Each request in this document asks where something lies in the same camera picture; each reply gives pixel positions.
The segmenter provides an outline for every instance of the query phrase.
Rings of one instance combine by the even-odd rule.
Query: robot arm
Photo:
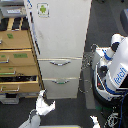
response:
[[[90,116],[90,117],[91,117],[91,119],[92,119],[92,121],[93,121],[93,123],[94,123],[93,128],[101,128],[101,127],[100,127],[100,124],[99,124],[99,122],[98,122],[97,117],[96,117],[96,116]]]
[[[49,106],[45,103],[43,95],[45,90],[40,91],[36,101],[36,109],[30,112],[29,118],[19,128],[39,128],[41,119],[40,115],[46,115],[55,109],[55,101]]]
[[[104,67],[109,68],[111,64],[111,60],[113,55],[115,54],[119,44],[124,39],[120,34],[114,34],[111,39],[111,47],[108,47],[107,50],[103,49],[104,56],[100,59],[100,67],[104,69]]]

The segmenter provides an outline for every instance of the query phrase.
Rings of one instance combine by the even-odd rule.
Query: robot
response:
[[[111,47],[96,48],[94,70],[95,95],[103,102],[115,104],[128,90],[128,37],[114,34]]]
[[[55,109],[55,101],[49,106],[44,101],[45,90],[40,91],[36,101],[36,109],[30,112],[29,118],[19,128],[39,128],[40,127],[40,116],[45,116],[49,112]]]

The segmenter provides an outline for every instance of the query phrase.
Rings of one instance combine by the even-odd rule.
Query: sticker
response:
[[[1,58],[5,58],[6,56],[5,55],[1,55]]]
[[[13,69],[13,68],[8,68],[9,70]]]
[[[13,54],[14,58],[28,58],[26,53]]]
[[[12,34],[7,34],[9,39],[13,39],[13,35]]]
[[[49,17],[49,5],[47,3],[37,4],[39,17]]]
[[[9,14],[20,14],[20,9],[7,10]]]
[[[46,12],[46,8],[44,7],[44,5],[41,6],[40,11],[41,11],[42,13],[45,13],[45,12]]]

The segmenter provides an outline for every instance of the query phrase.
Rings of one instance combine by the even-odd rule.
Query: refrigerator handle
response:
[[[57,65],[57,66],[64,66],[66,64],[71,63],[70,61],[66,61],[64,63],[56,63],[55,61],[50,61],[51,64]]]
[[[53,80],[52,82],[56,83],[56,84],[66,84],[69,82],[69,80],[65,80],[65,81],[59,81],[59,80]]]
[[[38,43],[37,43],[37,36],[36,36],[36,31],[35,31],[35,26],[34,26],[32,12],[30,12],[30,17],[31,17],[32,31],[33,31],[33,36],[34,36],[34,40],[35,40],[35,45],[36,45],[37,51],[38,51],[38,53],[40,55],[40,49],[39,49],[39,46],[38,46]]]

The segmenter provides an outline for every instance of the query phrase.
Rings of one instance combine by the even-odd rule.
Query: freezer drawer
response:
[[[0,66],[35,65],[31,49],[0,50]]]
[[[42,78],[79,77],[82,65],[80,59],[58,59],[38,61]]]
[[[28,31],[0,31],[0,49],[31,48]]]
[[[79,79],[44,79],[48,99],[77,98]]]
[[[36,65],[0,67],[0,77],[38,75]]]
[[[38,77],[34,81],[0,82],[0,93],[39,92]]]

